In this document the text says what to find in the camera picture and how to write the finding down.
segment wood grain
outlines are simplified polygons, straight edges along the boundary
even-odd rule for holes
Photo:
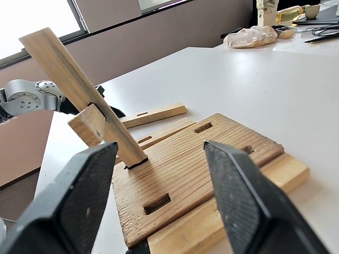
[[[286,193],[309,178],[302,162],[284,153],[261,168],[262,173]],[[213,197],[148,238],[151,254],[200,254],[226,237]]]
[[[178,133],[181,130],[186,129],[187,127],[195,124],[194,121],[189,119],[188,117],[182,118],[179,121],[176,121],[173,124],[170,124],[166,127],[164,127],[161,130],[157,130],[147,136],[144,136],[137,140],[140,147],[145,150],[154,144],[159,143],[160,141],[163,141],[164,139]],[[115,159],[115,164],[118,164],[121,162],[121,159],[117,156]]]
[[[250,157],[258,166],[283,153],[281,145],[216,114],[146,149],[149,161],[135,169],[124,170],[124,163],[117,164],[113,189],[128,247],[212,198],[213,186],[203,150],[206,139],[240,149],[252,146]],[[171,201],[146,215],[144,207],[166,194]]]
[[[165,107],[159,107],[154,110],[140,112],[133,116],[125,116],[120,118],[120,121],[126,128],[132,128],[145,123],[184,114],[186,112],[187,109],[182,103],[176,103]]]
[[[104,140],[118,142],[118,155],[128,167],[147,158],[141,147],[49,28],[26,35],[19,40],[79,112],[90,103],[97,106],[106,117]]]
[[[73,119],[68,121],[68,125],[89,147],[96,146],[102,141],[105,129],[105,116],[91,104]]]

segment mortise hole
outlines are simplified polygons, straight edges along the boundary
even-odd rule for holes
[[[211,122],[209,122],[209,123],[204,124],[203,126],[200,126],[200,127],[196,128],[194,130],[194,132],[195,133],[200,133],[200,132],[202,132],[204,130],[207,130],[207,129],[211,128],[212,126],[213,125],[211,124]]]
[[[146,115],[146,114],[148,114],[148,112],[137,114],[137,116]]]
[[[252,152],[254,152],[254,148],[252,146],[245,146],[241,150],[246,152],[248,155],[250,155]]]
[[[138,144],[141,144],[141,143],[143,143],[143,142],[145,142],[145,141],[147,141],[147,140],[150,140],[152,138],[152,136],[148,136],[148,137],[145,137],[145,138],[143,138],[143,139],[140,139],[139,141],[138,141]]]
[[[157,199],[156,201],[154,201],[153,203],[149,205],[145,205],[144,210],[145,210],[146,215],[151,214],[152,212],[155,212],[156,210],[160,209],[164,205],[168,204],[170,201],[171,201],[171,198],[169,194],[167,193],[164,196]]]

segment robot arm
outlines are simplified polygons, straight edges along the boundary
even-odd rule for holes
[[[104,88],[96,86],[96,89],[103,96]],[[111,108],[117,117],[125,116],[117,108]],[[31,82],[16,79],[0,89],[0,124],[36,110],[53,110],[74,115],[79,113],[52,81]]]

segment tabletop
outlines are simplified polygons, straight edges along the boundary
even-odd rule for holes
[[[332,253],[339,253],[339,86],[336,57],[276,51],[187,48],[103,84],[105,100],[127,115],[182,102],[188,113],[130,129],[135,138],[185,116],[215,113],[282,144],[307,164],[311,178],[291,193],[305,219]],[[36,195],[86,145],[54,113]],[[223,240],[206,253],[230,253]],[[113,190],[92,253],[124,253]]]

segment plastic bag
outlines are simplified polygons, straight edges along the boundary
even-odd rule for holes
[[[256,48],[262,45],[270,44],[276,40],[278,34],[270,26],[253,26],[250,29],[241,29],[237,33],[230,33],[224,39],[224,44],[228,47]]]

